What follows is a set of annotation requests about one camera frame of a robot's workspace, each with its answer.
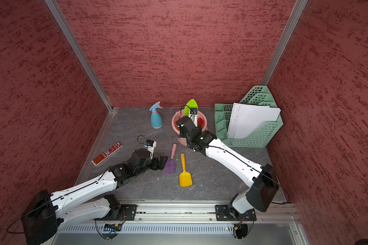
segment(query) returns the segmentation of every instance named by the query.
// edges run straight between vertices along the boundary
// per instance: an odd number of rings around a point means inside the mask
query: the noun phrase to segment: pink handle
[[[172,153],[170,154],[170,159],[173,159],[173,157],[175,156],[176,147],[177,147],[177,144],[173,144]]]

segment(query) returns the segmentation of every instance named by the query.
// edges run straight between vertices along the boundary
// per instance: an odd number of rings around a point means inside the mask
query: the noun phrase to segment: black mounting plate
[[[121,210],[126,214],[126,221],[133,221],[136,215],[137,205],[135,204],[122,204]]]
[[[256,221],[255,209],[250,209],[243,214],[239,214],[239,218],[234,219],[229,214],[228,205],[216,205],[215,215],[217,221],[241,221],[242,218],[244,218],[244,221]]]

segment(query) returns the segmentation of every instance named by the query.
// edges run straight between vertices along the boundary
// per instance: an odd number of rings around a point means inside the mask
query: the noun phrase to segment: spray bottle
[[[160,127],[162,127],[162,118],[161,116],[158,114],[157,112],[157,108],[161,108],[162,107],[159,105],[161,102],[157,102],[155,103],[151,108],[150,110],[152,111],[151,113],[151,125],[153,128],[155,129],[159,129]]]

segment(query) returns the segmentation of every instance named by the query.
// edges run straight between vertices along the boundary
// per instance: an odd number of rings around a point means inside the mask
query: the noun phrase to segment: white paper
[[[246,139],[265,123],[276,121],[279,108],[234,103],[228,127],[229,139]]]

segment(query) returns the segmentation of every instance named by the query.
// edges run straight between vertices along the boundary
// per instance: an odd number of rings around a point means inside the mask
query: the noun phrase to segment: purple shovel
[[[173,157],[175,156],[176,152],[176,144],[173,144],[172,153],[170,154],[170,160],[168,160],[165,164],[165,168],[162,170],[164,174],[174,174],[176,169],[176,163],[173,161]]]

